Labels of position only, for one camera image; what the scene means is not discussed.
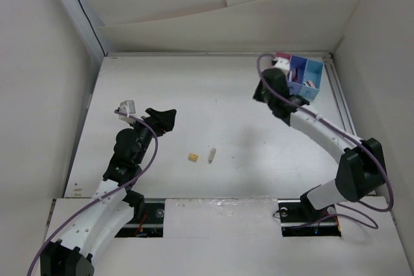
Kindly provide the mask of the yellow eraser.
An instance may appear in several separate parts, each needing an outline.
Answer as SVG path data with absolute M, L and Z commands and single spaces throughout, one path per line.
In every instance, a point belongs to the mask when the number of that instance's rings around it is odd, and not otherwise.
M 199 155 L 195 154 L 195 153 L 190 153 L 188 155 L 188 160 L 191 162 L 197 162 L 197 160 L 199 159 Z

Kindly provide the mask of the grey eraser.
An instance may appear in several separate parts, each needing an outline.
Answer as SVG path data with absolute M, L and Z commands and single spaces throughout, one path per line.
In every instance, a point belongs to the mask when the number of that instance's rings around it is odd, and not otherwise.
M 214 157 L 215 157 L 216 152 L 217 152 L 217 149 L 216 149 L 216 148 L 213 148 L 213 149 L 210 151 L 210 154 L 209 154 L 209 157 L 208 157 L 208 163 L 209 163 L 209 164 L 211 164 L 211 163 L 213 162 L 213 159 L 214 159 Z

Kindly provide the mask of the white eraser pink sleeve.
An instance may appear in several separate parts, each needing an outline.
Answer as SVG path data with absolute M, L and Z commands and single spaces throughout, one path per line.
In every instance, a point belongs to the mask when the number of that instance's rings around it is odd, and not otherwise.
M 304 86 L 307 86 L 307 87 L 310 87 L 310 88 L 313 88 L 313 89 L 317 88 L 317 86 L 314 84 L 314 82 L 312 80 L 308 80 L 308 81 L 304 82 L 303 84 L 304 84 Z

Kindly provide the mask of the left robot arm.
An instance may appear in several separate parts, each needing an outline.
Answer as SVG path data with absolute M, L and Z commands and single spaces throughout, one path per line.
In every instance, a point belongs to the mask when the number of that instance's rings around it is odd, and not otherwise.
M 91 201 L 69 217 L 38 253 L 41 275 L 93 275 L 96 261 L 128 222 L 144 217 L 144 196 L 133 191 L 149 169 L 141 167 L 150 144 L 173 130 L 176 110 L 146 109 L 138 117 L 132 101 L 115 110 L 128 128 L 115 138 L 113 155 Z

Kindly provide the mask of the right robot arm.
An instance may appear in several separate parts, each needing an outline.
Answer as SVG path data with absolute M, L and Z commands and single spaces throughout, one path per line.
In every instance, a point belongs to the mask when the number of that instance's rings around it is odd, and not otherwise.
M 301 195 L 299 212 L 304 219 L 314 220 L 323 209 L 342 202 L 361 203 L 378 187 L 391 185 L 378 140 L 363 140 L 341 130 L 308 100 L 291 95 L 282 70 L 270 68 L 258 73 L 260 82 L 253 98 L 266 103 L 276 118 L 308 136 L 338 164 L 333 180 Z

